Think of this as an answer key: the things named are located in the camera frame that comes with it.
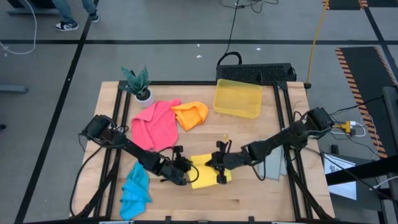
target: jeans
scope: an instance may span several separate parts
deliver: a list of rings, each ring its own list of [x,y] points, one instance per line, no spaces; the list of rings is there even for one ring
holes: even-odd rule
[[[52,0],[55,7],[60,11],[61,21],[65,23],[76,23],[70,12],[70,7],[67,0]],[[95,12],[95,5],[93,0],[81,0],[83,7],[86,9],[88,14]]]

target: concrete floor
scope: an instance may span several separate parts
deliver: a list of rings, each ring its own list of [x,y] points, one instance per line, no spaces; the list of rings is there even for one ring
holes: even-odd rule
[[[234,4],[233,0],[224,0]],[[0,133],[0,223],[12,223],[24,196],[65,77],[70,69],[87,18],[80,1],[70,1],[81,28],[60,33],[53,25],[58,17],[38,17],[38,40],[76,40],[71,44],[38,44],[36,51],[23,56],[0,56],[0,83],[29,87],[26,95],[0,94],[0,123],[8,128]],[[9,16],[10,5],[0,2],[0,40],[31,40],[30,16]],[[218,1],[194,0],[99,0],[99,24],[93,24],[87,40],[226,40],[233,9]],[[398,40],[398,8],[371,8],[386,40]],[[240,9],[233,39],[312,40],[315,36],[322,2],[281,0],[265,4],[260,14]],[[327,11],[320,40],[377,40],[364,11]],[[335,55],[335,48],[346,45],[318,45],[312,67],[309,102],[334,111],[354,104],[354,99]],[[12,44],[13,50],[30,49],[30,44]],[[389,46],[398,63],[398,46]],[[307,77],[311,45],[286,43],[232,45],[244,63],[290,62],[298,80]],[[25,222],[66,218],[73,181],[81,166],[83,153],[77,134],[94,113],[102,81],[123,79],[121,65],[138,70],[147,65],[151,80],[214,80],[218,59],[226,44],[85,44],[57,124],[49,153],[32,197]],[[234,58],[225,63],[234,64]],[[358,110],[337,116],[359,120]],[[356,139],[373,146],[371,139]],[[371,153],[350,141],[336,141],[327,135],[319,141],[327,151],[338,144],[340,153],[369,159]],[[333,197],[336,216],[352,222],[378,223],[377,213],[347,207]]]

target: pink towel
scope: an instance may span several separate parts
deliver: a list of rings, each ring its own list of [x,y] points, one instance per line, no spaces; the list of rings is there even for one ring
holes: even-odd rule
[[[180,99],[157,101],[131,120],[132,141],[148,151],[160,151],[174,146],[178,139],[177,121],[171,106]]]

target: wooden table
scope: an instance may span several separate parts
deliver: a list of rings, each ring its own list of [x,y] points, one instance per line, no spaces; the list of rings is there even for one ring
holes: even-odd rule
[[[95,114],[112,117],[117,85],[118,82],[102,83]],[[301,113],[308,111],[303,83],[288,83],[288,87],[293,110]],[[255,139],[267,139],[280,131],[274,90],[271,86],[263,86],[261,115],[256,119],[216,113],[212,106],[216,89],[214,85],[152,85],[150,88],[156,100],[170,101],[180,98],[181,103],[201,101],[209,107],[209,115],[205,122],[192,130],[185,132],[177,123],[178,142],[176,144],[184,146],[183,155],[187,158],[216,151],[216,141],[223,141],[224,134],[228,134],[233,141],[231,151],[237,152],[244,144]],[[118,124],[120,124],[122,116],[124,97],[125,93],[121,100]],[[288,126],[284,100],[281,101],[285,125]],[[132,118],[140,111],[141,108],[132,97],[127,119],[128,126],[131,125]],[[126,135],[131,139],[131,130]],[[318,150],[315,140],[310,140],[308,146]],[[84,160],[97,148],[95,143],[89,142]],[[100,151],[89,161],[81,173],[73,200],[75,213],[82,210],[98,188],[104,152],[105,150]],[[302,150],[301,154],[309,191],[325,211],[334,217],[320,156],[306,150]],[[113,220],[121,219],[119,216],[121,187],[136,161],[135,157],[122,151],[111,217]],[[261,182],[254,175],[251,167],[245,166],[234,169],[232,171],[233,180],[226,185],[193,190],[190,185],[177,186],[171,182],[160,182],[161,177],[149,172],[148,174],[150,177],[149,194],[153,202],[147,203],[146,211],[137,216],[135,220],[165,220],[165,216],[171,216],[172,220],[247,221],[249,216],[254,216],[256,221],[295,220],[287,176],[281,175],[279,181],[266,179]],[[301,216],[305,217],[302,194],[298,188],[297,193]],[[102,215],[105,214],[107,199],[108,193],[106,192],[101,208]]]

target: sneaker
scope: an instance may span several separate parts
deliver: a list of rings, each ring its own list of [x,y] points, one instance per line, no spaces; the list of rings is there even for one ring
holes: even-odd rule
[[[97,23],[100,21],[100,12],[98,10],[95,9],[95,12],[91,13],[90,16],[92,22]]]
[[[73,31],[79,29],[79,25],[75,23],[66,23],[66,22],[60,22],[57,25],[55,25],[55,28],[59,31]]]

